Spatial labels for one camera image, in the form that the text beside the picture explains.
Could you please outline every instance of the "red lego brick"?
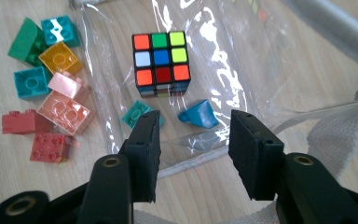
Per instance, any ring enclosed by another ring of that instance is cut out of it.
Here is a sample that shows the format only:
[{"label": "red lego brick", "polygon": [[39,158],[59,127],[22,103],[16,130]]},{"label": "red lego brick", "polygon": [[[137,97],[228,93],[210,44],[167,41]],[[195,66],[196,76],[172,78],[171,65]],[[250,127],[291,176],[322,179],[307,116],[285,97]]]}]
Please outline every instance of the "red lego brick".
[{"label": "red lego brick", "polygon": [[71,144],[71,137],[62,133],[37,133],[34,136],[30,161],[67,161]]},{"label": "red lego brick", "polygon": [[2,133],[44,133],[51,130],[51,122],[36,113],[34,109],[10,111],[2,116]]}]

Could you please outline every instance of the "plastic bag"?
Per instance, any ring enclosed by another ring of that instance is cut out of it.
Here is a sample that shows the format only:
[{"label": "plastic bag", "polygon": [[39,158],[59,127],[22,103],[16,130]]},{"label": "plastic bag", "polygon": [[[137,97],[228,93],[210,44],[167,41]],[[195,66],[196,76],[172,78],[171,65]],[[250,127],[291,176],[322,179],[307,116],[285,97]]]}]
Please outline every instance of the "plastic bag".
[{"label": "plastic bag", "polygon": [[[121,118],[136,100],[161,110],[165,118],[160,176],[225,154],[231,109],[253,113],[278,132],[298,116],[314,119],[312,113],[304,117],[298,111],[351,104],[358,83],[324,88],[348,78],[344,74],[317,85],[325,74],[307,63],[304,49],[291,37],[295,31],[282,13],[272,10],[276,4],[280,3],[117,0],[75,5],[108,153],[117,153],[129,136],[131,129]],[[186,32],[190,86],[183,96],[142,99],[135,87],[131,35],[175,30]],[[347,95],[337,97],[342,92]],[[177,119],[203,99],[211,103],[218,126],[205,130]]]}]

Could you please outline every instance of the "blue plastic piece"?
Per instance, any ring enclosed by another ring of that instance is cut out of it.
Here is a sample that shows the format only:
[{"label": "blue plastic piece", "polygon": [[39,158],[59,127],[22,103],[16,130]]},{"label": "blue plastic piece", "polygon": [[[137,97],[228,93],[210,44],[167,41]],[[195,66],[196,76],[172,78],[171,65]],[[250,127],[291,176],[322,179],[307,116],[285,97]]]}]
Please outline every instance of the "blue plastic piece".
[{"label": "blue plastic piece", "polygon": [[13,77],[17,96],[22,100],[36,100],[51,92],[48,83],[52,74],[43,66],[15,72]]},{"label": "blue plastic piece", "polygon": [[48,46],[52,46],[60,41],[63,41],[69,48],[79,46],[76,28],[68,16],[43,20],[41,23]]},{"label": "blue plastic piece", "polygon": [[[152,111],[152,107],[149,105],[146,105],[140,101],[136,101],[133,103],[129,111],[124,115],[121,120],[124,121],[130,128],[133,128],[138,121],[138,119],[145,113]],[[162,117],[159,117],[159,127],[162,127],[164,125],[164,119]]]},{"label": "blue plastic piece", "polygon": [[180,113],[178,118],[182,122],[191,123],[193,125],[210,129],[219,124],[214,116],[211,105],[208,100],[192,106],[188,110]]}]

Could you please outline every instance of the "screw hole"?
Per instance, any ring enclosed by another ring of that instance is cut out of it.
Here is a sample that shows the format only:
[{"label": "screw hole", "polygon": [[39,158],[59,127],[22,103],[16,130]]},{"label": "screw hole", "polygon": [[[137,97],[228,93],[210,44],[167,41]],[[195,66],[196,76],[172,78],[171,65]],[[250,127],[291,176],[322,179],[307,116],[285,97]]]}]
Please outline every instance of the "screw hole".
[{"label": "screw hole", "polygon": [[104,167],[114,167],[120,164],[120,160],[118,158],[109,158],[103,161]]},{"label": "screw hole", "polygon": [[308,157],[296,156],[296,157],[294,157],[294,160],[296,162],[300,163],[301,165],[313,165],[313,160],[311,160]]},{"label": "screw hole", "polygon": [[14,203],[11,203],[7,209],[6,214],[8,216],[14,217],[24,212],[28,211],[30,208],[34,207],[36,204],[36,199],[32,196],[25,196],[19,198]]}]

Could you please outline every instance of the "transparent yellow lego brick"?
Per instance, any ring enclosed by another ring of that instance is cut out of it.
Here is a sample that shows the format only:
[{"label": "transparent yellow lego brick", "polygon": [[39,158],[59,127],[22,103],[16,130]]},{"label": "transparent yellow lego brick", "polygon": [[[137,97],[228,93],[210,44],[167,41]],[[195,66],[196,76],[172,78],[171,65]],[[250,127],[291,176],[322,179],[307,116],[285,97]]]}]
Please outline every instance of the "transparent yellow lego brick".
[{"label": "transparent yellow lego brick", "polygon": [[68,72],[74,75],[83,66],[75,54],[63,42],[48,48],[39,55],[39,59],[52,74],[56,72]]}]

